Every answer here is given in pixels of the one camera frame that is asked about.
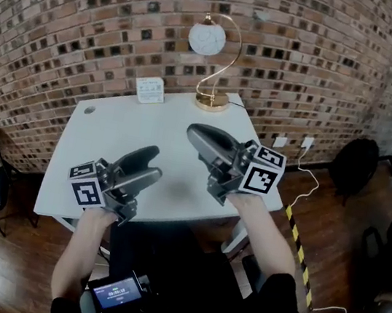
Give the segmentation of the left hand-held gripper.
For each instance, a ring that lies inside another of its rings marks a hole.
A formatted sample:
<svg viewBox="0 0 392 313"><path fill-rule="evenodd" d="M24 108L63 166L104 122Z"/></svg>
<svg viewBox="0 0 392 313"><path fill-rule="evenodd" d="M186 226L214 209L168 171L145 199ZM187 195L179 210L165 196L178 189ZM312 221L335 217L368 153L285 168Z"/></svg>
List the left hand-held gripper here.
<svg viewBox="0 0 392 313"><path fill-rule="evenodd" d="M137 215L136 196L162 177L158 167L149 163L160 150L146 146L109 164L104 159L70 168L68 182L77 204L86 208L101 207L117 216L119 226Z"/></svg>

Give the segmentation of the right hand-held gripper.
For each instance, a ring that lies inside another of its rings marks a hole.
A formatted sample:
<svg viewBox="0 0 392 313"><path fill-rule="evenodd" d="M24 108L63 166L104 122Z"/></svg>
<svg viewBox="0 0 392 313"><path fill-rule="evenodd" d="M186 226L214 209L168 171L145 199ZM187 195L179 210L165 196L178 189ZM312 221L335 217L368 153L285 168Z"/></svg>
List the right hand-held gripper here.
<svg viewBox="0 0 392 313"><path fill-rule="evenodd" d="M228 194L267 196L286 166L286 156L254 140L239 143L228 132L206 124L191 124L187 137L209 172L208 193L224 205Z"/></svg>

